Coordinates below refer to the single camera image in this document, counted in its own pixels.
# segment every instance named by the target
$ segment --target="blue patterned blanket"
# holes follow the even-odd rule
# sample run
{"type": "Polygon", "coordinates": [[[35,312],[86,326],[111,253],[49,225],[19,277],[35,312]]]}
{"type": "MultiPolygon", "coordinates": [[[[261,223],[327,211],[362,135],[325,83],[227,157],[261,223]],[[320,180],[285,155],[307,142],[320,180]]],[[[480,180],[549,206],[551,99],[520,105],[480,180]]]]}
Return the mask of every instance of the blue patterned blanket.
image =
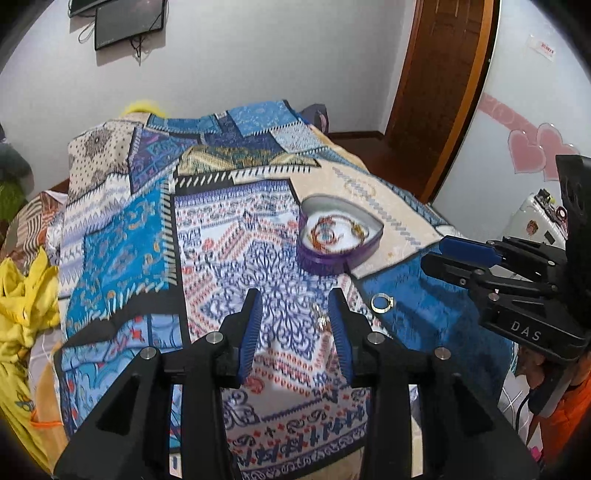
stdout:
{"type": "MultiPolygon", "coordinates": [[[[264,317],[246,384],[223,393],[229,447],[244,478],[297,477],[362,445],[369,392],[345,385],[312,305],[343,288],[375,329],[429,351],[447,345],[497,395],[509,345],[480,329],[461,291],[420,273],[444,221],[368,174],[358,159],[303,122],[287,102],[199,119],[132,114],[69,146],[72,170],[60,254],[67,301],[54,357],[71,437],[145,346],[172,351],[217,330],[261,290],[264,317]],[[300,200],[341,196],[384,221],[378,251],[351,275],[318,277],[295,261],[300,200]],[[398,308],[376,319],[371,295],[398,308]]],[[[170,446],[178,448],[181,388],[170,446]]]]}

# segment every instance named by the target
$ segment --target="white label sticker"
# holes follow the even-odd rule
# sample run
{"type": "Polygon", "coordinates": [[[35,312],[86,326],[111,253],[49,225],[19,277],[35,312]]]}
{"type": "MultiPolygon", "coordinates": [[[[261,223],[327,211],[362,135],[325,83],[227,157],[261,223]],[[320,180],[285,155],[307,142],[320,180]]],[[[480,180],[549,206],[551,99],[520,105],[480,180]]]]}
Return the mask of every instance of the white label sticker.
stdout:
{"type": "Polygon", "coordinates": [[[550,61],[554,61],[554,56],[556,55],[556,51],[554,47],[548,45],[547,42],[543,40],[539,40],[535,38],[533,35],[530,35],[527,45],[529,48],[535,50],[536,52],[542,54],[550,61]]]}

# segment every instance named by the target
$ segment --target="door frame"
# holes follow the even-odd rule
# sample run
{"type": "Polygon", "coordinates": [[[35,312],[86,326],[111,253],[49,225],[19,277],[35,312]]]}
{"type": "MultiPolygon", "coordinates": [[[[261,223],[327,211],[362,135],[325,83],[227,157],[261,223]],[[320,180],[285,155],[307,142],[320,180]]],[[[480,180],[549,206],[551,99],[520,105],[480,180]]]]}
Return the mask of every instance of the door frame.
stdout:
{"type": "MultiPolygon", "coordinates": [[[[408,48],[404,58],[404,65],[402,66],[402,73],[396,97],[394,99],[394,105],[392,106],[388,126],[386,127],[386,137],[388,137],[395,128],[396,120],[398,119],[398,115],[402,108],[404,91],[408,83],[408,77],[413,63],[414,50],[417,44],[419,23],[423,14],[423,2],[424,0],[417,0],[415,5],[413,26],[408,40],[408,48]]],[[[501,0],[485,0],[480,35],[478,37],[474,62],[472,63],[472,69],[470,70],[466,90],[464,91],[460,107],[453,121],[452,129],[447,137],[447,141],[443,146],[441,154],[437,159],[435,167],[433,168],[425,187],[423,188],[423,192],[418,197],[423,203],[430,202],[437,194],[437,191],[441,187],[445,175],[449,171],[460,145],[462,144],[470,121],[472,120],[472,116],[476,111],[476,105],[480,99],[486,73],[488,72],[488,66],[491,62],[492,49],[495,43],[499,21],[500,6],[501,0]]]]}

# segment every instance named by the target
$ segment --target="bracelet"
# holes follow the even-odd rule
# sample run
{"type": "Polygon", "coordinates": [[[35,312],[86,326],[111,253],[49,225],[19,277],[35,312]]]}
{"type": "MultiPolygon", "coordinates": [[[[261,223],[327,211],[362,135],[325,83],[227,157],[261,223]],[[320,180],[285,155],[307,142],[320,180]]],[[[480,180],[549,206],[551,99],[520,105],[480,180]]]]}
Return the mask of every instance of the bracelet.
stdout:
{"type": "Polygon", "coordinates": [[[369,236],[369,230],[367,227],[364,227],[360,223],[354,222],[350,218],[346,217],[345,215],[329,215],[325,217],[320,217],[316,225],[312,228],[310,233],[308,234],[308,240],[312,244],[314,250],[318,250],[324,254],[340,254],[344,252],[348,252],[357,248],[365,242],[365,239],[369,236]],[[327,247],[330,245],[335,245],[336,243],[343,238],[343,235],[337,236],[333,227],[336,225],[335,219],[343,220],[351,226],[351,234],[358,239],[359,243],[349,248],[341,249],[338,251],[333,251],[328,249],[327,247]]]}
{"type": "Polygon", "coordinates": [[[371,309],[375,312],[375,313],[386,313],[388,312],[391,308],[394,308],[394,306],[396,305],[396,300],[394,299],[394,297],[391,297],[390,295],[387,295],[385,293],[376,293],[376,295],[374,295],[373,297],[371,297],[371,309]],[[388,304],[383,308],[379,308],[376,307],[374,304],[374,301],[376,299],[385,299],[388,304]]]}

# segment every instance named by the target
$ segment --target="sticker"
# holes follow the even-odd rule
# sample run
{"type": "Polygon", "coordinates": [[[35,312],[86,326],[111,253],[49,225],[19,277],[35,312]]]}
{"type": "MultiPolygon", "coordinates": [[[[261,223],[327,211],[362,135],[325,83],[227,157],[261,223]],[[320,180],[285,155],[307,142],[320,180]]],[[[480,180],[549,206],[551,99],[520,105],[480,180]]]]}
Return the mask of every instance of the sticker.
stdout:
{"type": "Polygon", "coordinates": [[[554,61],[554,56],[556,55],[556,51],[554,47],[551,47],[545,41],[538,40],[533,35],[530,35],[529,39],[527,40],[527,46],[536,52],[540,53],[544,57],[546,57],[550,61],[554,61]]]}
{"type": "Polygon", "coordinates": [[[525,231],[527,232],[527,234],[529,236],[535,235],[535,233],[538,231],[538,224],[536,223],[535,220],[530,220],[527,224],[527,227],[525,227],[525,231]]]}

